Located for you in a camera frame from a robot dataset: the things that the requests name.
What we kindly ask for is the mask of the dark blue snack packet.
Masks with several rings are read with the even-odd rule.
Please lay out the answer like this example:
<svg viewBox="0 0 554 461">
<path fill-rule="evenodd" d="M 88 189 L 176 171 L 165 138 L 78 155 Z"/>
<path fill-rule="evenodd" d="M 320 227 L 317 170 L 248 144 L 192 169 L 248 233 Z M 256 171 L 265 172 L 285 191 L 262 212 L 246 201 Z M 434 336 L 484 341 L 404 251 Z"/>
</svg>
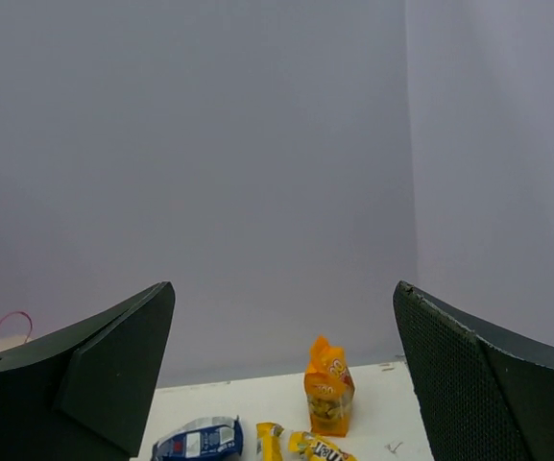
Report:
<svg viewBox="0 0 554 461">
<path fill-rule="evenodd" d="M 158 439 L 152 449 L 155 461 L 241 460 L 244 434 L 240 419 L 228 416 L 193 420 Z"/>
</svg>

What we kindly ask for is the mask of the yellow M&M snack packet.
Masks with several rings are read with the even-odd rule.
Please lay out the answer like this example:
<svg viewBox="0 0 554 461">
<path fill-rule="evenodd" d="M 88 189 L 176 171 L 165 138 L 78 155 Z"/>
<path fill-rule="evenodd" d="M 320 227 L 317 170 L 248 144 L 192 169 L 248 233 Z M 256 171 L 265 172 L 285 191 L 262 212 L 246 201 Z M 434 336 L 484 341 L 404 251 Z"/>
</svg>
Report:
<svg viewBox="0 0 554 461">
<path fill-rule="evenodd" d="M 283 461 L 280 437 L 284 429 L 276 423 L 258 423 L 256 425 L 256 460 Z"/>
</svg>

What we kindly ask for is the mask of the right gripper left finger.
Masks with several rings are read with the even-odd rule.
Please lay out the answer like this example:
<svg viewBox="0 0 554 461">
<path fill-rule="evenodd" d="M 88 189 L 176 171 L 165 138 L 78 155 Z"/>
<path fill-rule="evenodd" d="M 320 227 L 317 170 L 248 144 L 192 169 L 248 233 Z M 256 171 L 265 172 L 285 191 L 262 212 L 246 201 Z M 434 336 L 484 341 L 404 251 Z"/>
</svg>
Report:
<svg viewBox="0 0 554 461">
<path fill-rule="evenodd" d="M 0 352 L 0 460 L 136 457 L 174 308 L 163 281 Z"/>
</svg>

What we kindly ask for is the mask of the orange yellow snack packet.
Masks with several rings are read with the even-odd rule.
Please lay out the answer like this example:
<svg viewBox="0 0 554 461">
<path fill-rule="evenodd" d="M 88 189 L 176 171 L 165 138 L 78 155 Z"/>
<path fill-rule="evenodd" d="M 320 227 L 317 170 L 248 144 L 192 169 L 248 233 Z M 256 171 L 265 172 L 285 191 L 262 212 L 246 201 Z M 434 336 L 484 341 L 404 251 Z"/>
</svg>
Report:
<svg viewBox="0 0 554 461">
<path fill-rule="evenodd" d="M 355 385 L 342 347 L 322 335 L 309 350 L 303 379 L 311 431 L 330 437 L 349 432 Z"/>
</svg>

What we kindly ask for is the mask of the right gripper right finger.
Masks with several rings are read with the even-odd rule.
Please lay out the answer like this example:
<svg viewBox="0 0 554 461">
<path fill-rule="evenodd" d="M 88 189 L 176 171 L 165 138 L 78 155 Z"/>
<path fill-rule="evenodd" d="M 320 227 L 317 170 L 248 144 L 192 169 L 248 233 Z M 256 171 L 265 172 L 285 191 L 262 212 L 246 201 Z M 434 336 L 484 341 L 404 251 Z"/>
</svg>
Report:
<svg viewBox="0 0 554 461">
<path fill-rule="evenodd" d="M 554 461 L 554 347 L 406 281 L 393 307 L 434 459 Z"/>
</svg>

